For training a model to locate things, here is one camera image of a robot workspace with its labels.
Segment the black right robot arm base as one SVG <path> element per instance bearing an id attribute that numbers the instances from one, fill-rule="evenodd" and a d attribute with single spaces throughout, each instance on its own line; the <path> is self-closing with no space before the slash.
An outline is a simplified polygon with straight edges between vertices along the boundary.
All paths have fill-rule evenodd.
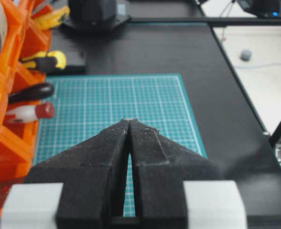
<path id="1" fill-rule="evenodd" d="M 69 0 L 63 26 L 79 33 L 107 33 L 127 23 L 127 0 Z"/>

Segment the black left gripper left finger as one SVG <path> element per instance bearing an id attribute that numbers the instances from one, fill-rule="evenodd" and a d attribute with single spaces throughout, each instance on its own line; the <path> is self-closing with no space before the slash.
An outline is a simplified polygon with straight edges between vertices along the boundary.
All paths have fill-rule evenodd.
<path id="1" fill-rule="evenodd" d="M 129 154 L 129 121 L 120 122 L 33 166 L 27 184 L 62 183 L 59 229 L 105 229 L 122 216 Z"/>

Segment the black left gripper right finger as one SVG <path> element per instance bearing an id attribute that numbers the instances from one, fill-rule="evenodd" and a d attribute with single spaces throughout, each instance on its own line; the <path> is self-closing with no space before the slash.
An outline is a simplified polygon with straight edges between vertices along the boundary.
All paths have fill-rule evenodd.
<path id="1" fill-rule="evenodd" d="M 219 167 L 138 120 L 129 121 L 136 216 L 143 229 L 188 226 L 184 181 L 223 180 Z"/>

